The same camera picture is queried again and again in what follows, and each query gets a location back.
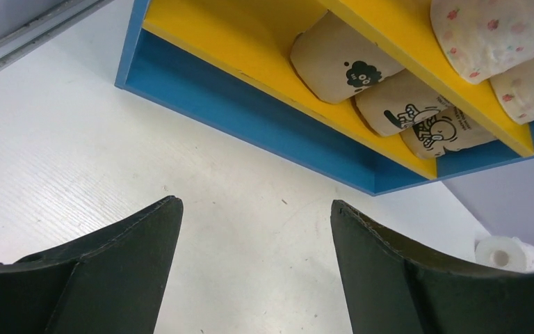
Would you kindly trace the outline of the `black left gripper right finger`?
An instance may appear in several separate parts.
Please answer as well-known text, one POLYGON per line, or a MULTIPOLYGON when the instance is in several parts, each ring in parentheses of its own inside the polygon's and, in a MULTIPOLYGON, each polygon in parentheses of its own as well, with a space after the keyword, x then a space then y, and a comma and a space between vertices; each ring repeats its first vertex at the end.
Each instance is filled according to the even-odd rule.
POLYGON ((354 333, 534 333, 534 273, 439 252, 342 200, 330 222, 354 333))

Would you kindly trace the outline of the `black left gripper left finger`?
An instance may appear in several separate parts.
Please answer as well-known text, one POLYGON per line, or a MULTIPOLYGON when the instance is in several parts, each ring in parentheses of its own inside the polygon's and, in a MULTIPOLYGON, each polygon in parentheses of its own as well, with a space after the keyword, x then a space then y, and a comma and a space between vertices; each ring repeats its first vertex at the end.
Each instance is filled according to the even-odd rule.
POLYGON ((0 263, 0 333, 153 333, 184 212, 165 197, 57 247, 0 263))

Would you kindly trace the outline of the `white floral paper roll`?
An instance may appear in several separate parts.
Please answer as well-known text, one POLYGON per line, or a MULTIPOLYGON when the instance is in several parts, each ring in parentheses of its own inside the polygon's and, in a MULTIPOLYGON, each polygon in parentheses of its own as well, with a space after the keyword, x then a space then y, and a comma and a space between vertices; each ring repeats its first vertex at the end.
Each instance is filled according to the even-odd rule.
POLYGON ((534 1, 432 1, 430 22, 451 67, 479 84, 534 58, 534 1))
POLYGON ((490 236, 475 248, 476 263, 518 273, 534 272, 534 246, 516 237, 490 236))
POLYGON ((534 59, 489 79, 509 118, 519 125, 534 121, 534 59))

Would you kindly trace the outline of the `brown cartoon paper roll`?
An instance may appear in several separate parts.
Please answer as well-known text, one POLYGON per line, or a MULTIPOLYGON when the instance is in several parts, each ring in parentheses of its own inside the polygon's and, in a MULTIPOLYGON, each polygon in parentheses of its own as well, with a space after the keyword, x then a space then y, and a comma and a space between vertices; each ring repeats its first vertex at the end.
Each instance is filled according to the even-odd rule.
POLYGON ((482 125, 456 107, 446 109, 400 133, 410 151, 421 159, 433 159, 496 140, 482 125))

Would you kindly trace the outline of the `blue pink yellow shelf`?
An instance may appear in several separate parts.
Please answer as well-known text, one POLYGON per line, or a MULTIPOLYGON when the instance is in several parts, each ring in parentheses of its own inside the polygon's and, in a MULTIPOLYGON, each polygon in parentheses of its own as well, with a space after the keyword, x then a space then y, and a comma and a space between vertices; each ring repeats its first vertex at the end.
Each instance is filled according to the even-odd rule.
POLYGON ((534 158, 534 122, 467 83, 435 39, 429 1, 135 1, 115 84, 372 196, 534 158), (380 137, 349 101, 320 101, 289 61, 327 11, 492 132, 438 159, 380 137))

